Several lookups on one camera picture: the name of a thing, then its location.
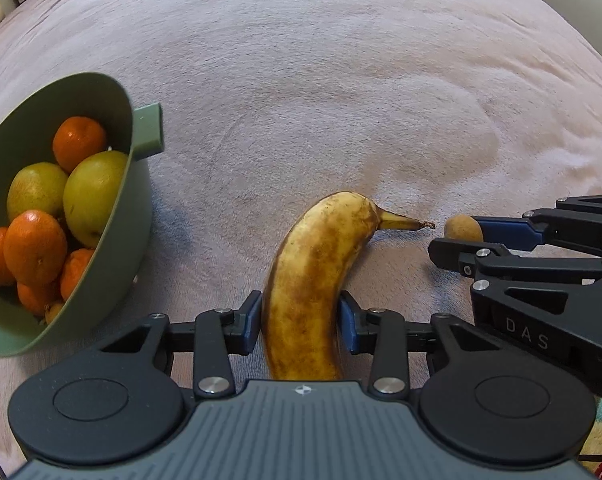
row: black round joint cover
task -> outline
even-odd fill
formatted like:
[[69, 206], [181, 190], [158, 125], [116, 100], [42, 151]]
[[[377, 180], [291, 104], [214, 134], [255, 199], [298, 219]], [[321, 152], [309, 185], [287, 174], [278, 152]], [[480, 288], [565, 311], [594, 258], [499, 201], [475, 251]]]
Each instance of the black round joint cover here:
[[23, 383], [8, 420], [26, 454], [63, 465], [122, 462], [161, 443], [183, 419], [183, 396], [134, 354], [89, 352]]
[[419, 411], [435, 436], [481, 462], [536, 467], [574, 456], [594, 397], [567, 372], [506, 351], [465, 352], [425, 384]]

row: brown spot on banana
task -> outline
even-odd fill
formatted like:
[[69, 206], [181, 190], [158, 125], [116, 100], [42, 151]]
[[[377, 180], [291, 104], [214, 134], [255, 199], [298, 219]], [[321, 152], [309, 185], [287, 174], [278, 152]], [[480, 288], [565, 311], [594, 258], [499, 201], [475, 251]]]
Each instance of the brown spot on banana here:
[[314, 204], [292, 226], [272, 263], [263, 292], [262, 329], [272, 378], [333, 381], [336, 305], [350, 267], [377, 229], [434, 229], [341, 191]]

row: banana stem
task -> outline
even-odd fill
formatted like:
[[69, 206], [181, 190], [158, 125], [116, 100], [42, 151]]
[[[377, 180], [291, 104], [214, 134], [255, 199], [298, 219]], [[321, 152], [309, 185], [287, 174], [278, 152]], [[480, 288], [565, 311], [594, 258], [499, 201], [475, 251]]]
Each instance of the banana stem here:
[[408, 216], [390, 213], [390, 211], [386, 211], [380, 207], [378, 208], [377, 212], [379, 215], [378, 229], [405, 229], [408, 231], [418, 231], [424, 227], [429, 227], [430, 229], [435, 228], [433, 222], [417, 220], [416, 218], [409, 218]]

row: bed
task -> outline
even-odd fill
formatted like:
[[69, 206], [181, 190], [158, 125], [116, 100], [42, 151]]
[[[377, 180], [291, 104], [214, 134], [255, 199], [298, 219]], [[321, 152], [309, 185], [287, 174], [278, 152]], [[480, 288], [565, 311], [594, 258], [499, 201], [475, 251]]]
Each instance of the bed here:
[[[152, 238], [121, 307], [84, 340], [0, 360], [0, 462], [14, 388], [150, 312], [236, 308], [296, 217], [338, 189], [443, 226], [602, 194], [602, 57], [540, 0], [28, 0], [0, 23], [0, 122], [74, 72], [160, 101]], [[469, 283], [424, 232], [375, 237], [347, 288], [364, 308], [470, 319]], [[349, 378], [369, 361], [348, 358]], [[233, 361], [267, 376], [261, 347]], [[411, 361], [414, 384], [427, 376]], [[175, 379], [191, 380], [187, 356]]]

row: ripe banana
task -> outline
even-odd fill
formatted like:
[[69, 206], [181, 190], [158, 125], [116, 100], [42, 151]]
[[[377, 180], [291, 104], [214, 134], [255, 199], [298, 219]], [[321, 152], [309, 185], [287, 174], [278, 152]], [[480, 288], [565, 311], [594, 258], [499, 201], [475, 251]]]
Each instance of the ripe banana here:
[[343, 281], [377, 229], [434, 229], [354, 192], [319, 200], [287, 233], [263, 293], [262, 329], [272, 378], [334, 381], [336, 305]]

